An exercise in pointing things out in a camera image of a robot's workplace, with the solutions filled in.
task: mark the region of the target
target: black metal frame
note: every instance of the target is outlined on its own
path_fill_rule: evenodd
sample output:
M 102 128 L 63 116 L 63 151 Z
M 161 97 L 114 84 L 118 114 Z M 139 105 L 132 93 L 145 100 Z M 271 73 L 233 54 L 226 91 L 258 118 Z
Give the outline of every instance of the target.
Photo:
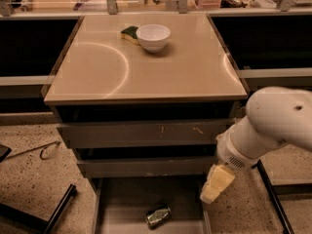
M 293 234 L 292 225 L 289 222 L 287 215 L 281 205 L 278 195 L 290 195 L 290 194 L 305 194 L 312 193 L 312 183 L 304 184 L 285 184 L 285 185 L 272 185 L 270 178 L 261 161 L 257 163 L 257 168 L 262 177 L 264 185 L 269 193 L 271 201 L 277 212 L 277 215 L 284 227 L 285 234 Z
M 12 151 L 11 148 L 0 144 L 0 162 L 3 161 L 9 153 Z M 59 201 L 58 206 L 54 210 L 49 220 L 44 220 L 32 214 L 24 213 L 20 210 L 14 209 L 4 204 L 0 204 L 0 215 L 9 218 L 15 222 L 21 223 L 27 227 L 30 227 L 39 233 L 48 234 L 54 228 L 57 223 L 59 216 L 66 207 L 71 196 L 76 194 L 76 186 L 70 184 L 66 193 Z

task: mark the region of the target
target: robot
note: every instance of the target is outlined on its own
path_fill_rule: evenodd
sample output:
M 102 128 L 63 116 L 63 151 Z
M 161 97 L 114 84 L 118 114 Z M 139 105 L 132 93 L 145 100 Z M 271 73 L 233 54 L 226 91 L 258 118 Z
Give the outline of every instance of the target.
M 218 165 L 213 165 L 203 186 L 207 204 L 235 178 L 234 171 L 256 165 L 267 152 L 293 144 L 312 151 L 312 93 L 282 87 L 255 92 L 246 116 L 217 138 Z

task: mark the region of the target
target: floor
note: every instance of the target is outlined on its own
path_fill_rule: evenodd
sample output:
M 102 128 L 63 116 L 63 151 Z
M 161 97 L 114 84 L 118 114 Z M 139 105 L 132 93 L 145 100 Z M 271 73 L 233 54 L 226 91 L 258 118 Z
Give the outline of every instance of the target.
M 72 152 L 61 142 L 45 150 L 45 160 L 39 157 L 41 149 L 22 153 L 61 141 L 53 115 L 0 114 L 0 139 L 13 149 L 0 164 L 0 202 L 49 219 L 69 184 L 75 184 L 78 193 L 69 201 L 53 233 L 92 233 L 96 196 L 79 173 Z M 287 146 L 267 154 L 262 162 L 273 183 L 312 183 L 309 152 Z M 294 233 L 311 233 L 312 196 L 284 197 L 282 204 Z M 208 205 L 207 210 L 213 233 L 283 232 L 257 169 L 238 173 L 232 186 Z M 0 217 L 0 233 L 33 232 Z

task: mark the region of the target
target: bowl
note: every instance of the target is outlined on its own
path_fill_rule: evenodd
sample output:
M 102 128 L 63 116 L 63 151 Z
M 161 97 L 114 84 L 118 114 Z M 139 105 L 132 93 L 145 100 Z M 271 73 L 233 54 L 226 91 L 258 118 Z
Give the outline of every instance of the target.
M 141 26 L 136 31 L 136 36 L 141 47 L 150 52 L 160 52 L 168 42 L 171 31 L 160 24 L 148 24 Z

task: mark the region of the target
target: green and yellow sponge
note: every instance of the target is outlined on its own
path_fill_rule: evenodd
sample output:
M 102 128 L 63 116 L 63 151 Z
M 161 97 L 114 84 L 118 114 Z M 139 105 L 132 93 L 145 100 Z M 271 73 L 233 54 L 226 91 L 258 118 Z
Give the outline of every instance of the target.
M 137 29 L 138 27 L 136 26 L 130 26 L 122 30 L 121 33 L 121 38 L 122 39 L 127 39 L 133 44 L 139 45 L 139 42 L 137 40 Z

